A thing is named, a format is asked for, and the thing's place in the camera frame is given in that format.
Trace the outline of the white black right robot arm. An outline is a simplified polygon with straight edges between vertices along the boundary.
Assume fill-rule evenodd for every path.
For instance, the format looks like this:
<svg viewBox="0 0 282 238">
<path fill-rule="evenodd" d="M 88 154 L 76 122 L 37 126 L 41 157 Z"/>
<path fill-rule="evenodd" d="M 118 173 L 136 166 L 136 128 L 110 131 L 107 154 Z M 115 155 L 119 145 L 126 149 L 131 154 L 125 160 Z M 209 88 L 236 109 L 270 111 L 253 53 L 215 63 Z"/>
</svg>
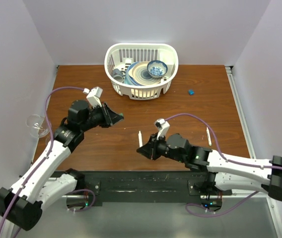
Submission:
<svg viewBox="0 0 282 238">
<path fill-rule="evenodd" d="M 168 138 L 150 136 L 149 141 L 137 152 L 150 160 L 163 156 L 183 163 L 193 172 L 207 173 L 199 189 L 214 195 L 232 189 L 257 191 L 282 202 L 282 157 L 248 159 L 220 155 L 216 150 L 190 144 L 180 134 Z"/>
</svg>

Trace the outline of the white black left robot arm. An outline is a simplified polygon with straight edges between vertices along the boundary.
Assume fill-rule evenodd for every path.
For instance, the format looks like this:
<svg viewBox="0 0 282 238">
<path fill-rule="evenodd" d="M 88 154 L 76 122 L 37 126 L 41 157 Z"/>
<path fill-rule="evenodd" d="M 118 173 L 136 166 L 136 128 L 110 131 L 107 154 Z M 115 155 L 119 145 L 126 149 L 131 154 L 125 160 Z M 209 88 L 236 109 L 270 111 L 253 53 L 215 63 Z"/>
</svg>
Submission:
<svg viewBox="0 0 282 238">
<path fill-rule="evenodd" d="M 84 174 L 68 169 L 50 186 L 45 186 L 56 168 L 84 140 L 84 133 L 97 126 L 109 128 L 124 119 L 105 102 L 91 107 L 87 101 L 76 100 L 53 133 L 41 156 L 10 189 L 0 189 L 0 215 L 28 231 L 40 220 L 46 207 L 67 193 L 81 194 L 85 188 Z"/>
</svg>

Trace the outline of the blue highlighter cap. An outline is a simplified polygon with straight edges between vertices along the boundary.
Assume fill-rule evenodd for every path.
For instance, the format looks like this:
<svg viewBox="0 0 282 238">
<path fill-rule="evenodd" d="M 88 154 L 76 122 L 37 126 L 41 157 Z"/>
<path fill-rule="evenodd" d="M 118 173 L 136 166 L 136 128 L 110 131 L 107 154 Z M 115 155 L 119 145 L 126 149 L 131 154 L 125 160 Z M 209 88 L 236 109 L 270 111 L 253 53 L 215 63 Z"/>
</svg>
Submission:
<svg viewBox="0 0 282 238">
<path fill-rule="evenodd" d="M 195 94 L 195 92 L 192 89 L 188 90 L 188 93 L 189 93 L 189 95 L 194 95 Z"/>
</svg>

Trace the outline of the white pen green tip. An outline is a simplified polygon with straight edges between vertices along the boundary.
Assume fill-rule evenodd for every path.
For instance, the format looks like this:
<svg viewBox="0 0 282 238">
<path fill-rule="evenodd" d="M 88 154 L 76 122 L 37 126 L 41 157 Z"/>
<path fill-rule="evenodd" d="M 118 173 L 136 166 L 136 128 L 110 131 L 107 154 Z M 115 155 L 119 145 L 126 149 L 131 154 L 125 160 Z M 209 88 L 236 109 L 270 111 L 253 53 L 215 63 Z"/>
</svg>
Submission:
<svg viewBox="0 0 282 238">
<path fill-rule="evenodd" d="M 139 130 L 139 132 L 138 132 L 138 140 L 139 140 L 139 147 L 142 147 L 142 146 L 143 146 L 143 142 L 142 142 L 142 133 L 141 133 L 140 130 Z"/>
</svg>

